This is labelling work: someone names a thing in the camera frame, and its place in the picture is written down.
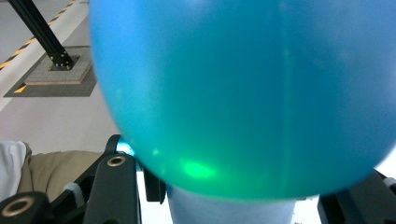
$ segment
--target black metal post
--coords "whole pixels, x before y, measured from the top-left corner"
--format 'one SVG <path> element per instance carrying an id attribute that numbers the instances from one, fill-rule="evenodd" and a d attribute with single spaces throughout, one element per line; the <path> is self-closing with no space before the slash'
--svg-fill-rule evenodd
<path id="1" fill-rule="evenodd" d="M 70 70 L 75 62 L 47 25 L 32 0 L 8 0 L 37 41 L 49 55 L 53 64 L 60 69 Z"/>

